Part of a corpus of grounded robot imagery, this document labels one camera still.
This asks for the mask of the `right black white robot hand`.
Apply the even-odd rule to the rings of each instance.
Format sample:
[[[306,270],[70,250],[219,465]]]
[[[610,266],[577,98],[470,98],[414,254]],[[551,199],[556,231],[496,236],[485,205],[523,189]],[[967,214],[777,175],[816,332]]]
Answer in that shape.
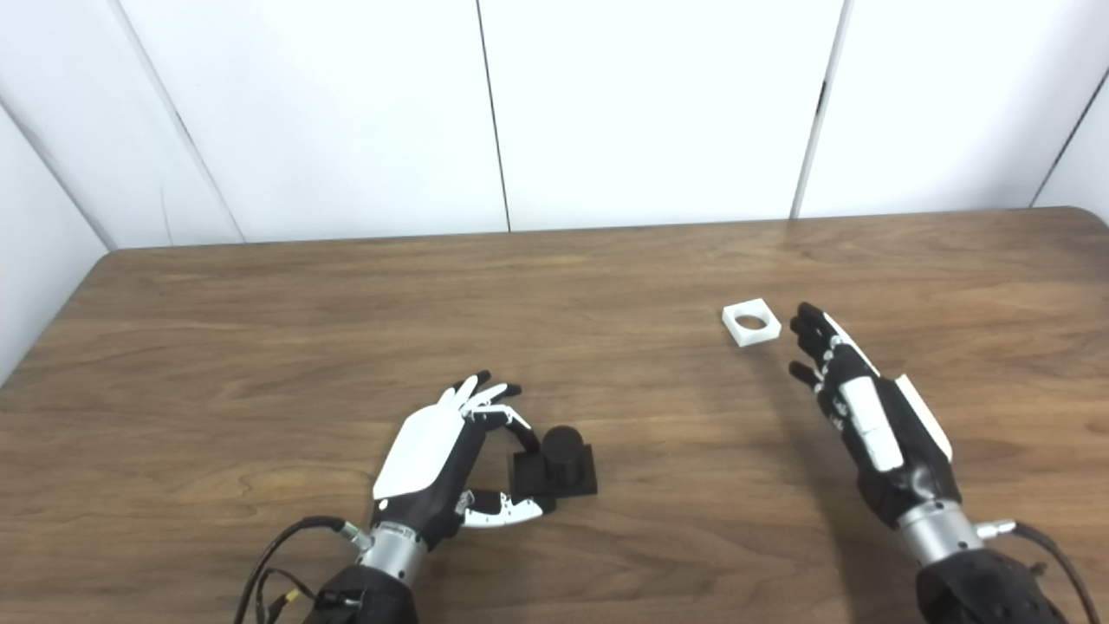
[[[800,351],[788,374],[814,393],[856,466],[864,503],[887,528],[932,501],[959,504],[950,440],[907,376],[887,378],[840,324],[801,301],[788,321]]]

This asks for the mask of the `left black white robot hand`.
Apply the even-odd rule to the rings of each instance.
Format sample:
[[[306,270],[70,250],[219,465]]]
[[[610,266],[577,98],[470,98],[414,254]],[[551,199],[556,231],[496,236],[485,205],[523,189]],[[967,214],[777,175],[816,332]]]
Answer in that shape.
[[[462,528],[502,528],[557,510],[550,495],[522,497],[475,489],[468,478],[487,434],[503,429],[527,454],[542,449],[535,427],[503,400],[518,383],[489,383],[488,370],[459,380],[428,406],[408,415],[373,483],[372,525],[411,530],[428,550]]]

